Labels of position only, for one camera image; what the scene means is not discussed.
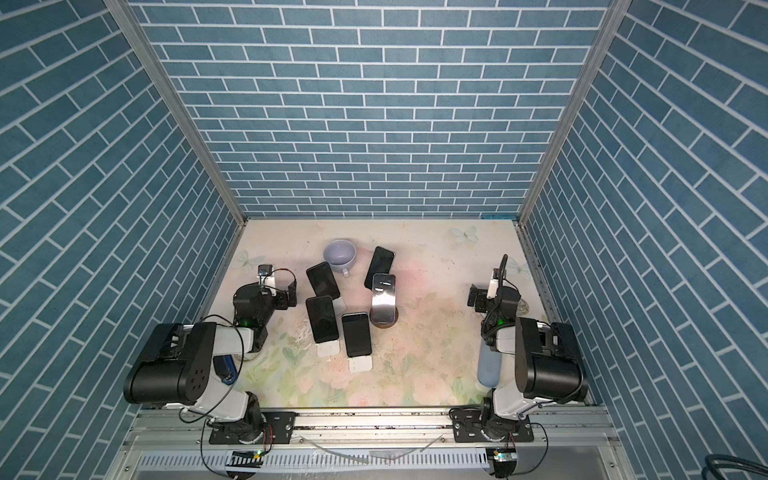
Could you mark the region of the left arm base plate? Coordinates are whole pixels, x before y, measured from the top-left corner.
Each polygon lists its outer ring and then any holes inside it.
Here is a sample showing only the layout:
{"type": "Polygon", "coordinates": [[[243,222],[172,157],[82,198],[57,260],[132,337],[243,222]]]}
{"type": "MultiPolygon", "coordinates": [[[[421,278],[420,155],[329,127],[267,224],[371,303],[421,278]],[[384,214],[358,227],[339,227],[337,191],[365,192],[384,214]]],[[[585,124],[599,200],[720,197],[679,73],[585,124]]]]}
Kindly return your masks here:
{"type": "Polygon", "coordinates": [[[236,422],[210,422],[211,445],[271,445],[289,444],[297,413],[292,411],[262,412],[255,422],[248,418],[236,422]]]}

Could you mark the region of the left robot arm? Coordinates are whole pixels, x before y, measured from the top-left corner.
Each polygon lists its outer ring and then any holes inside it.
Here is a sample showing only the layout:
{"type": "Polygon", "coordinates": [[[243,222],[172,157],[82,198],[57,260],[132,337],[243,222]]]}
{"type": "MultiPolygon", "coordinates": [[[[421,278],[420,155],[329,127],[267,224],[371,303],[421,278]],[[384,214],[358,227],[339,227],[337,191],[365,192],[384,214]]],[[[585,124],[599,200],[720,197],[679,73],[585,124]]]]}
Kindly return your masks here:
{"type": "Polygon", "coordinates": [[[297,283],[280,289],[271,275],[238,288],[234,318],[211,314],[195,324],[154,328],[123,386],[127,402],[179,405],[191,423],[211,428],[212,445],[288,444],[296,415],[265,413],[252,392],[235,389],[244,363],[263,349],[277,310],[297,305],[297,283]]]}

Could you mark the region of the teal-edged phone on round stand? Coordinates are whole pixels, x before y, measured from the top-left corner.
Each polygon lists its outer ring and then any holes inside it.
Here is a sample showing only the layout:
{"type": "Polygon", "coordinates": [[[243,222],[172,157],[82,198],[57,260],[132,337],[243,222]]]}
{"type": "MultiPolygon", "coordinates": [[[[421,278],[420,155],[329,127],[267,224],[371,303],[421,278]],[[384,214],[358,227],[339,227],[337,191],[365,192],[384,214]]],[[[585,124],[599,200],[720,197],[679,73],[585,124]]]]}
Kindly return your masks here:
{"type": "Polygon", "coordinates": [[[376,274],[389,274],[395,253],[381,246],[376,246],[364,280],[364,286],[371,290],[376,274]]]}

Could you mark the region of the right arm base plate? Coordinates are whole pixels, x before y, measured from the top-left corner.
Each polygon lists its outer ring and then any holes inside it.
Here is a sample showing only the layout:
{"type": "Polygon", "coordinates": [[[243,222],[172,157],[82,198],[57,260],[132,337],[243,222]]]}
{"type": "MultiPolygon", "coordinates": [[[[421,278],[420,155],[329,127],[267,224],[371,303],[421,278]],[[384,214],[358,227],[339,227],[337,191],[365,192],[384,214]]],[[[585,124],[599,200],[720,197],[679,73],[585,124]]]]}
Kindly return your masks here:
{"type": "Polygon", "coordinates": [[[510,420],[479,407],[453,407],[448,411],[456,443],[530,443],[534,434],[528,420],[510,420]]]}

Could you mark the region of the purple-cased black phone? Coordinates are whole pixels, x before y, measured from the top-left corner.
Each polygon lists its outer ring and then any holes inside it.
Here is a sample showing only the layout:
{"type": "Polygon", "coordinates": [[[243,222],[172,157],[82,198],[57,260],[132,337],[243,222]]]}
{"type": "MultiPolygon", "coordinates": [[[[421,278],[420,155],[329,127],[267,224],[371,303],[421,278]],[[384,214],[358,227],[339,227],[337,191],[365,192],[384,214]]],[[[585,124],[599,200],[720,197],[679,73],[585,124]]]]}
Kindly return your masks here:
{"type": "Polygon", "coordinates": [[[376,274],[373,277],[372,306],[374,312],[385,317],[394,316],[396,307],[396,277],[391,274],[376,274]]]}

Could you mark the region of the white stand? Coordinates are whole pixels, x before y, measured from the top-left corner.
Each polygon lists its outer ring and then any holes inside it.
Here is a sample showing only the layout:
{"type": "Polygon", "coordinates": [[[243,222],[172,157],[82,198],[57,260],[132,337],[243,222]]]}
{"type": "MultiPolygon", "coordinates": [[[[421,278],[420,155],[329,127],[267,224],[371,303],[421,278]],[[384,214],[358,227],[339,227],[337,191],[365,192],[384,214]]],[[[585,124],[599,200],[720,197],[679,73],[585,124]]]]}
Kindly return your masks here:
{"type": "Polygon", "coordinates": [[[326,358],[338,355],[340,353],[340,341],[331,340],[316,344],[316,352],[319,358],[326,358]]]}
{"type": "Polygon", "coordinates": [[[373,368],[373,358],[371,355],[349,357],[348,366],[351,373],[371,371],[373,368]]]}
{"type": "Polygon", "coordinates": [[[338,297],[332,301],[334,312],[336,316],[341,316],[347,310],[346,303],[342,297],[338,297]]]}

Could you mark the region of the wooden base metal stand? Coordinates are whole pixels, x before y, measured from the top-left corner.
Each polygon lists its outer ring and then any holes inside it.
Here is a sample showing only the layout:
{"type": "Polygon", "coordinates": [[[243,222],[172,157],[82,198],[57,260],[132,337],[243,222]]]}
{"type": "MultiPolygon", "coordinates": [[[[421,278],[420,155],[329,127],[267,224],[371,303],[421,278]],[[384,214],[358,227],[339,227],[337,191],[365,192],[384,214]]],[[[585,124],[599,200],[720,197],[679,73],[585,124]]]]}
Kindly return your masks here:
{"type": "Polygon", "coordinates": [[[397,320],[398,320],[398,313],[395,313],[395,315],[391,317],[378,315],[378,314],[375,314],[374,312],[370,314],[371,324],[380,329],[386,329],[394,326],[397,320]]]}

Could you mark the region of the blue glasses case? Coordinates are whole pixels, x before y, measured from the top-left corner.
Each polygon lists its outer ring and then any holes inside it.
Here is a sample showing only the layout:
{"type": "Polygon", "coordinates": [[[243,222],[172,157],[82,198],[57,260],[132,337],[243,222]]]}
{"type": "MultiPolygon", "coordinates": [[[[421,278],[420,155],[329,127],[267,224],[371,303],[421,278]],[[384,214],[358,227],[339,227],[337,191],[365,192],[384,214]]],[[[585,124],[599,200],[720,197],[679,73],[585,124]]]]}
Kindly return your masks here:
{"type": "Polygon", "coordinates": [[[479,384],[489,389],[496,388],[501,378],[501,367],[502,354],[481,341],[477,366],[479,384]]]}

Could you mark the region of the lavender mug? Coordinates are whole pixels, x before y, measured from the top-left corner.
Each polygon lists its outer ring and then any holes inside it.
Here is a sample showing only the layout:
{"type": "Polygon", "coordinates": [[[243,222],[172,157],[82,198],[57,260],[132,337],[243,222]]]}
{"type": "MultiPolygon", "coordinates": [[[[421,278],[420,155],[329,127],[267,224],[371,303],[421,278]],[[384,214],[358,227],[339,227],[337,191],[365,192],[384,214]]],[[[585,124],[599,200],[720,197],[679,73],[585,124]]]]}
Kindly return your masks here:
{"type": "Polygon", "coordinates": [[[323,258],[334,272],[341,273],[345,278],[349,278],[350,270],[357,258],[357,248],[348,239],[336,239],[325,247],[323,258]]]}

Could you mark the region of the aluminium rail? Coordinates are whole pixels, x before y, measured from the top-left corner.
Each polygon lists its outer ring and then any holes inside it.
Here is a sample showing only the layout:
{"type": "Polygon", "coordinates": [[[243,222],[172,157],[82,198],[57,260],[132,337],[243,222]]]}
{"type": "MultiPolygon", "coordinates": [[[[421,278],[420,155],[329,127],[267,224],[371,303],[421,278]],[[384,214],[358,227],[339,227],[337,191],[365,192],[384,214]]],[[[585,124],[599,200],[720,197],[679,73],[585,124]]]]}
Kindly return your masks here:
{"type": "Polygon", "coordinates": [[[607,411],[597,406],[548,405],[515,427],[483,428],[480,414],[458,407],[266,409],[269,425],[258,446],[405,448],[485,445],[613,447],[620,444],[607,411]]]}

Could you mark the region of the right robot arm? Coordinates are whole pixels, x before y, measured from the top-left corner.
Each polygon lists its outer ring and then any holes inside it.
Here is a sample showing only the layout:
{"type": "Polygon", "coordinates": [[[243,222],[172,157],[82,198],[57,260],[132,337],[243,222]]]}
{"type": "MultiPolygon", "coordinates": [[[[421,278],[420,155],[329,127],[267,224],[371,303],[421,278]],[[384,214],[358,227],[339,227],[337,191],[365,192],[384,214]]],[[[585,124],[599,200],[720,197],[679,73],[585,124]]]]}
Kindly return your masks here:
{"type": "Polygon", "coordinates": [[[477,377],[488,389],[473,426],[490,441],[527,440],[528,416],[551,404],[582,402],[588,382],[573,328],[520,317],[516,286],[472,285],[467,305],[484,315],[477,377]]]}

